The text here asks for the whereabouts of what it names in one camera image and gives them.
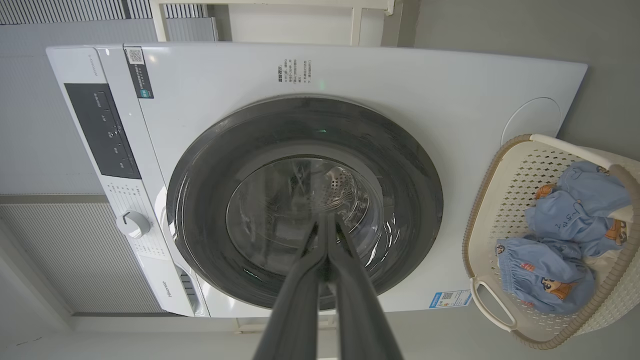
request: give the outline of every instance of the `washing machine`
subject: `washing machine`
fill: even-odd
[[[344,220],[385,311],[467,305],[461,242],[490,160],[514,136],[555,136],[587,69],[222,42],[47,54],[161,307],[211,317],[268,316],[322,211]]]

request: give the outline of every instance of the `rotary knob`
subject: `rotary knob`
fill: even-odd
[[[134,239],[140,239],[151,230],[151,225],[145,216],[133,210],[127,210],[116,218],[116,225],[121,233]]]

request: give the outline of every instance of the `black display panel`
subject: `black display panel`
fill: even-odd
[[[65,84],[100,173],[140,179],[108,84]]]

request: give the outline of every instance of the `white plastic basket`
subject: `white plastic basket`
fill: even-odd
[[[591,301],[571,316],[539,313],[502,291],[495,242],[529,233],[524,209],[535,205],[539,186],[555,183],[573,161],[600,165],[625,185],[632,199],[633,219],[616,264]],[[573,335],[605,327],[640,302],[640,163],[605,151],[579,147],[544,135],[518,136],[494,157],[478,192],[463,242],[463,260],[471,279],[474,302],[501,329],[538,349],[559,346]],[[509,316],[497,318],[477,294],[484,286]]]

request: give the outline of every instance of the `sticker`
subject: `sticker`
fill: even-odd
[[[129,73],[131,81],[136,88],[136,94],[139,99],[153,99],[154,92],[151,90],[151,82],[145,64],[145,56],[141,47],[125,47],[127,54],[127,63],[129,65]]]
[[[287,84],[311,84],[313,62],[308,59],[285,59],[278,64],[278,82]]]
[[[440,309],[443,307],[467,306],[469,305],[469,300],[471,300],[470,290],[436,293],[429,308]]]

